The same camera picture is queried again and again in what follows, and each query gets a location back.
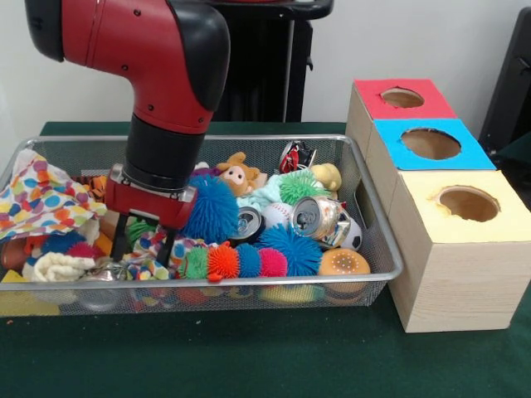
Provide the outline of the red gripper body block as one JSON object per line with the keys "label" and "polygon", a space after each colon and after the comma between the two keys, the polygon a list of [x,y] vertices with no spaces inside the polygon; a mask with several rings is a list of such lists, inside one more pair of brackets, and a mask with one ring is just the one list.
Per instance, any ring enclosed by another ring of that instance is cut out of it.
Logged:
{"label": "red gripper body block", "polygon": [[109,177],[105,189],[105,204],[109,210],[155,220],[174,230],[188,223],[196,200],[197,189],[191,186],[174,193],[152,192]]}

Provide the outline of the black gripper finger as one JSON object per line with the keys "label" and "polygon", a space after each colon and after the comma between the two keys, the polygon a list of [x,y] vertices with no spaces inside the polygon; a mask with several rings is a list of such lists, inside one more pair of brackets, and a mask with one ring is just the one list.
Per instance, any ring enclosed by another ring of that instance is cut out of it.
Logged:
{"label": "black gripper finger", "polygon": [[126,250],[128,249],[128,241],[126,236],[128,220],[128,214],[119,213],[117,225],[114,230],[114,239],[111,249],[111,258],[114,262],[120,262],[123,259]]}
{"label": "black gripper finger", "polygon": [[171,255],[173,244],[176,237],[176,231],[171,228],[161,227],[161,231],[165,233],[165,240],[158,251],[158,262],[164,267],[168,267],[169,257]]}

